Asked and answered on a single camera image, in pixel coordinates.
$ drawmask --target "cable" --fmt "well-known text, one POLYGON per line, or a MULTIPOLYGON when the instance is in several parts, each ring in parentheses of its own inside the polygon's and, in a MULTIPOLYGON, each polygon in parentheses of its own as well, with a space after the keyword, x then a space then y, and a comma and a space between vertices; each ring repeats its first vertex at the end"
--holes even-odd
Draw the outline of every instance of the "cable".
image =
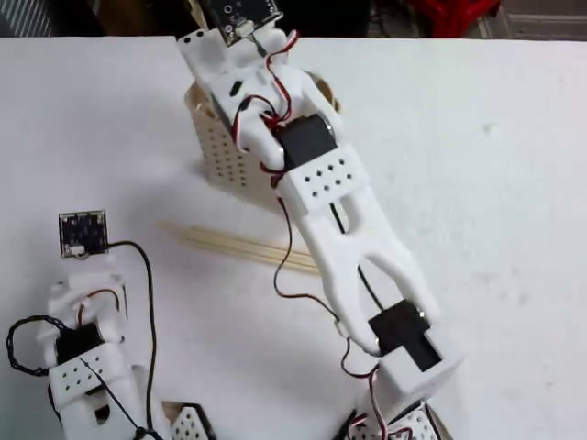
POLYGON ((283 199, 281 197, 277 198, 277 201, 279 202, 280 207, 283 209, 283 215, 285 216, 285 221, 287 222, 287 233, 288 233, 288 245, 287 245, 287 251, 285 252, 285 255, 283 256, 282 261, 279 263, 279 266, 277 266, 277 269, 275 270, 275 273, 273 274, 273 288, 275 289, 275 291, 277 292, 277 294, 279 296, 281 296, 282 298, 287 298, 287 299, 296 299, 296 298, 307 298, 309 300, 312 301, 316 301, 318 304, 320 304, 322 307, 325 308, 325 310, 327 312, 329 312, 332 317, 335 319, 335 321, 340 321, 340 319, 338 318, 338 315, 336 313, 334 313, 334 311, 328 307, 320 298, 314 296, 314 295, 310 295, 309 293, 297 293, 297 294, 291 294, 291 293, 283 293, 280 288, 277 286, 277 278, 280 274, 280 272, 282 271, 283 265, 285 264, 285 261, 287 261, 287 259, 290 257, 290 254, 292 253, 292 246, 294 245, 294 234, 292 231, 292 221, 290 220, 290 216, 287 212, 287 208, 285 207, 285 203, 283 202, 283 199))
POLYGON ((273 57, 275 57, 276 55, 280 55, 282 53, 289 52, 299 38, 300 38, 299 32, 297 30, 292 31, 292 33, 288 37, 288 41, 287 41, 287 44, 285 45, 285 47, 281 50, 273 52, 269 57, 267 57, 267 60, 265 61, 265 67, 267 67, 267 70, 270 72, 271 76, 273 77, 273 80, 277 84, 277 88, 280 90, 280 92, 283 95, 283 98, 285 98, 285 102, 287 103, 287 109, 285 111, 285 114, 283 116, 281 116, 280 122, 287 120, 292 115, 292 97, 290 96, 289 92, 287 91, 287 89, 283 85, 282 80, 279 79, 279 77, 275 74, 275 72, 271 68, 271 63, 273 61, 273 57))
MULTIPOLYGON (((240 149, 240 146, 238 145, 239 115, 240 115, 240 112, 242 112, 243 110, 245 110, 247 108, 247 106, 250 104, 250 102, 253 99, 259 99, 270 107, 271 111, 267 111, 267 113, 269 113, 269 115, 261 115, 261 117, 265 121, 265 124, 267 125, 267 127, 270 131, 273 131, 273 129, 277 125, 279 125, 281 122, 287 120, 292 115, 292 97, 287 92, 287 89, 283 85, 283 82, 279 79, 279 77, 275 74, 275 72, 271 68, 271 63, 272 63, 273 57, 275 57, 276 55, 279 55, 279 54, 282 54, 282 53, 285 53, 285 52, 288 52, 289 50, 291 50, 291 48, 295 45, 295 43, 297 42, 298 39, 299 39, 299 33, 297 31, 292 32, 285 47, 281 50, 273 52, 265 60, 265 67, 267 68, 267 70, 269 71, 271 76, 273 77, 273 80, 275 81, 277 88, 282 93, 283 98, 285 99, 285 102, 287 104, 285 113, 283 115, 279 116, 277 110, 275 110, 275 107, 273 106, 271 101, 269 101, 267 98, 265 98, 263 96, 260 96, 258 94, 251 94, 249 96, 246 96, 238 105, 237 112, 235 113, 235 118, 232 122, 232 127, 230 130, 232 140, 238 149, 240 149)), ((253 37, 252 41, 257 45, 257 49, 258 49, 259 54, 261 54, 263 51, 265 51, 265 49, 260 50, 260 47, 262 48, 262 46, 254 37, 253 37)))
MULTIPOLYGON (((95 295, 99 294, 99 293, 112 293, 115 297, 115 301, 116 301, 116 309, 120 312, 120 298, 118 298, 118 294, 113 291, 112 289, 98 289, 97 291, 91 291, 90 293, 88 293, 87 295, 85 295, 86 298, 92 298, 95 295)), ((80 304, 80 308, 78 309, 77 312, 77 325, 78 327, 82 326, 83 323, 83 311, 85 310, 85 306, 83 304, 80 304)))
POLYGON ((375 417, 377 418, 377 422, 379 423, 379 428, 382 430, 382 440, 387 440, 387 424, 383 420, 382 412, 379 409, 379 404, 377 403, 377 399, 375 399, 375 387, 373 381, 375 379, 375 373, 379 370, 379 366, 373 369, 371 374, 369 375, 369 394, 371 396, 371 404, 373 405, 373 411, 375 412, 375 417))
POLYGON ((408 433, 407 440, 412 440, 414 438, 414 431, 412 431, 412 428, 409 428, 407 426, 404 428, 400 428, 397 431, 393 431, 392 433, 390 433, 390 435, 398 436, 405 433, 408 433))
POLYGON ((263 96, 260 96, 259 94, 250 94, 249 96, 246 96, 238 105, 237 108, 237 112, 235 113, 235 118, 234 121, 232 122, 232 127, 230 129, 230 135, 232 137, 233 142, 235 143, 235 145, 237 146, 237 148, 240 149, 240 146, 238 145, 238 132, 239 132, 239 116, 240 116, 240 112, 242 112, 243 110, 245 110, 250 102, 253 99, 258 99, 260 101, 262 101, 263 103, 265 103, 266 105, 269 106, 269 108, 271 109, 271 111, 269 112, 269 116, 267 115, 261 115, 261 117, 263 118, 263 120, 265 121, 266 124, 268 124, 269 126, 273 126, 274 124, 277 124, 278 122, 278 114, 277 111, 275 110, 275 107, 273 106, 273 104, 271 103, 271 101, 263 96))
POLYGON ((115 402, 115 404, 118 406, 118 408, 120 408, 120 411, 122 411, 122 413, 127 417, 128 421, 135 427, 136 431, 135 431, 135 437, 133 440, 144 438, 145 435, 150 435, 155 440, 163 440, 161 438, 161 436, 156 431, 154 431, 152 428, 145 429, 141 426, 138 426, 138 424, 133 420, 133 418, 130 416, 130 414, 125 409, 125 407, 122 405, 122 403, 120 403, 120 400, 116 397, 116 395, 112 392, 112 390, 110 390, 110 387, 108 387, 108 385, 106 384, 104 379, 102 379, 102 376, 100 376, 100 374, 98 372, 96 372, 92 367, 90 367, 90 364, 88 364, 85 360, 83 360, 83 358, 80 357, 80 360, 82 361, 82 363, 85 365, 85 367, 87 369, 89 369, 90 371, 92 371, 95 374, 98 381, 105 388, 106 392, 110 395, 110 397, 115 402))
POLYGON ((134 241, 117 241, 116 243, 110 243, 106 248, 119 248, 122 246, 131 246, 138 251, 140 256, 145 261, 145 266, 147 268, 147 285, 149 290, 149 318, 150 318, 150 335, 152 341, 151 347, 151 354, 150 354, 150 366, 149 366, 149 377, 147 379, 147 398, 146 401, 146 414, 147 414, 147 427, 149 430, 153 429, 153 418, 151 414, 150 408, 150 401, 151 401, 151 394, 153 389, 153 376, 155 374, 155 360, 157 357, 157 329, 155 328, 155 306, 153 300, 153 273, 150 267, 149 257, 143 250, 141 246, 139 246, 134 241))
MULTIPOLYGON (((337 225, 338 225, 338 229, 340 230, 340 233, 346 234, 347 231, 345 230, 345 226, 342 225, 342 220, 340 219, 340 215, 338 215, 337 207, 333 203, 330 204, 330 211, 332 211, 332 215, 334 216, 335 220, 337 221, 337 225)), ((382 302, 379 301, 379 298, 377 298, 377 295, 375 295, 375 292, 373 291, 371 285, 367 281, 367 278, 365 277, 365 274, 363 273, 363 269, 361 269, 359 266, 357 268, 357 271, 359 272, 359 278, 362 281, 363 285, 365 286, 365 289, 367 289, 367 292, 372 297, 375 304, 377 304, 377 307, 379 307, 379 310, 381 310, 383 312, 385 310, 385 308, 383 307, 382 302)))
POLYGON ((340 360, 340 367, 342 368, 342 370, 347 373, 349 376, 351 376, 352 378, 355 379, 367 379, 372 372, 378 368, 377 365, 375 365, 375 367, 372 368, 371 371, 369 371, 368 373, 353 373, 351 371, 349 371, 347 369, 347 366, 345 365, 345 362, 347 361, 347 357, 349 356, 350 353, 350 338, 347 338, 347 351, 345 351, 345 354, 343 355, 342 359, 340 360))
POLYGON ((49 375, 48 368, 38 367, 35 369, 31 369, 31 368, 28 368, 28 367, 21 365, 17 361, 17 358, 15 357, 15 342, 14 342, 15 331, 21 325, 28 324, 28 323, 34 323, 37 321, 45 321, 51 325, 54 325, 55 327, 57 327, 57 329, 60 331, 61 334, 63 334, 64 332, 67 332, 67 331, 72 331, 72 330, 71 330, 71 328, 66 326, 63 323, 63 321, 61 321, 57 318, 53 318, 52 316, 47 316, 46 314, 35 314, 32 316, 29 316, 28 318, 19 319, 14 324, 12 324, 12 326, 8 330, 8 336, 6 337, 6 351, 8 353, 8 360, 10 361, 10 366, 13 369, 16 369, 18 371, 22 371, 23 373, 27 373, 30 376, 36 376, 38 378, 41 378, 41 377, 49 375))

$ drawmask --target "white plastic part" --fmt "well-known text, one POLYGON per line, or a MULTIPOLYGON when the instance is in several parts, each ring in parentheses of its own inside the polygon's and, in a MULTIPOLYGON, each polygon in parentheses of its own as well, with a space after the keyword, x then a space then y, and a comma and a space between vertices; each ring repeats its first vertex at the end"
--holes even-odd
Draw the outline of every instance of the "white plastic part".
MULTIPOLYGON (((440 361, 426 371, 417 366, 403 346, 380 359, 374 389, 385 420, 394 419, 414 402, 425 402, 432 397, 462 361, 462 354, 442 324, 432 325, 425 332, 425 338, 440 357, 440 361)), ((369 393, 363 399, 360 413, 367 413, 371 424, 377 425, 369 393)))
POLYGON ((288 208, 296 216, 328 208, 341 197, 369 184, 357 153, 352 148, 336 148, 283 177, 281 194, 290 194, 288 208))
POLYGON ((204 91, 194 84, 185 94, 204 156, 205 177, 217 188, 263 208, 276 208, 270 177, 259 159, 239 151, 204 91))
MULTIPOLYGON (((284 34, 272 26, 257 32, 256 38, 269 53, 287 44, 284 34)), ((284 113, 282 93, 266 68, 265 59, 250 41, 227 48, 217 30, 199 30, 181 39, 179 47, 196 82, 209 101, 215 103, 214 110, 226 119, 225 125, 232 125, 240 103, 253 94, 269 100, 280 115, 284 113), (237 93, 235 84, 240 84, 237 93)), ((293 220, 320 269, 326 296, 335 312, 352 339, 366 352, 378 356, 376 336, 368 324, 369 317, 360 307, 360 260, 369 259, 392 277, 401 294, 423 311, 431 323, 440 316, 437 302, 414 257, 387 222, 333 105, 312 77, 287 64, 286 55, 275 57, 271 66, 291 96, 290 119, 321 115, 338 145, 337 150, 285 174, 278 193, 292 211, 293 220), (335 201, 342 202, 351 222, 346 235, 341 235, 330 221, 328 204, 335 201)), ((282 147, 260 118, 266 107, 265 103, 253 100, 240 112, 238 143, 269 169, 282 170, 282 147)))
MULTIPOLYGON (((114 271, 114 258, 108 255, 91 256, 85 260, 70 258, 64 260, 63 265, 67 276, 65 281, 51 288, 49 315, 59 318, 70 328, 76 328, 83 305, 82 324, 95 323, 105 340, 100 346, 58 365, 55 344, 60 333, 49 324, 41 326, 38 341, 43 345, 45 363, 50 369, 51 392, 65 438, 131 439, 135 427, 111 396, 100 389, 100 381, 81 361, 87 362, 102 377, 135 423, 145 427, 147 372, 143 367, 130 367, 121 345, 127 319, 123 279, 114 271), (116 293, 119 310, 110 291, 88 298, 88 293, 102 289, 116 293), (105 407, 106 417, 102 411, 105 407)), ((151 394, 151 414, 153 428, 162 438, 169 439, 170 424, 154 392, 151 394)))
MULTIPOLYGON (((423 403, 401 419, 390 424, 387 430, 389 440, 443 440, 436 435, 434 424, 426 414, 423 403)), ((349 429, 350 440, 379 440, 380 437, 379 428, 373 428, 369 424, 362 423, 349 429)))
POLYGON ((204 425, 195 408, 183 407, 172 425, 172 440, 208 440, 204 425))
MULTIPOLYGON (((94 322, 106 342, 120 342, 127 321, 127 295, 122 276, 114 271, 114 257, 94 255, 84 260, 68 258, 62 263, 66 275, 63 281, 51 286, 48 315, 76 328, 83 305, 82 324, 94 322), (88 297, 90 293, 102 290, 115 294, 104 291, 88 297)), ((52 325, 44 323, 41 326, 38 341, 44 347, 48 367, 57 365, 54 341, 58 336, 59 331, 52 325)))

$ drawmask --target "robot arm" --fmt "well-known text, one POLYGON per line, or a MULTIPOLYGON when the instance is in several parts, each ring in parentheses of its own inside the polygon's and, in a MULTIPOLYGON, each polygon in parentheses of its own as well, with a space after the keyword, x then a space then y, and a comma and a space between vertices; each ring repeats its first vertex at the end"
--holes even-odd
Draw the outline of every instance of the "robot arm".
MULTIPOLYGON (((276 195, 312 254, 340 323, 379 358, 377 400, 391 421, 436 392, 460 353, 419 265, 379 206, 342 119, 310 75, 288 62, 297 35, 287 38, 269 24, 240 36, 235 44, 218 28, 198 30, 178 44, 235 148, 256 156, 277 177, 276 195), (349 218, 346 234, 330 221, 334 203, 349 218), (403 296, 372 318, 360 307, 362 259, 390 276, 403 296)), ((364 410, 374 420, 368 400, 364 410)))

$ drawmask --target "bracket hole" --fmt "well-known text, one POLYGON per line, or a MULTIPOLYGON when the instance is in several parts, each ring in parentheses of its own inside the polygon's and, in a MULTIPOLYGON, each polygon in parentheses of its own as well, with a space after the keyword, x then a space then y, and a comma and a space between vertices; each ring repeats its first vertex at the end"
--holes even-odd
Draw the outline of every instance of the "bracket hole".
POLYGON ((240 87, 242 86, 242 81, 235 81, 234 84, 232 84, 232 88, 230 89, 230 96, 234 97, 238 94, 238 91, 240 90, 240 87))

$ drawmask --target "circuit board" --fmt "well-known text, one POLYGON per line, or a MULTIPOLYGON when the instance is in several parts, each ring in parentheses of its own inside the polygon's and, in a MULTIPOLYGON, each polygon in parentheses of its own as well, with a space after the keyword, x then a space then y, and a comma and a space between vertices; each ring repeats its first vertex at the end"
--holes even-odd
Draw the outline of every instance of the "circuit board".
POLYGON ((106 252, 108 234, 105 211, 59 215, 61 257, 80 257, 106 252))
POLYGON ((202 7, 214 21, 227 46, 282 17, 275 0, 203 0, 202 7))

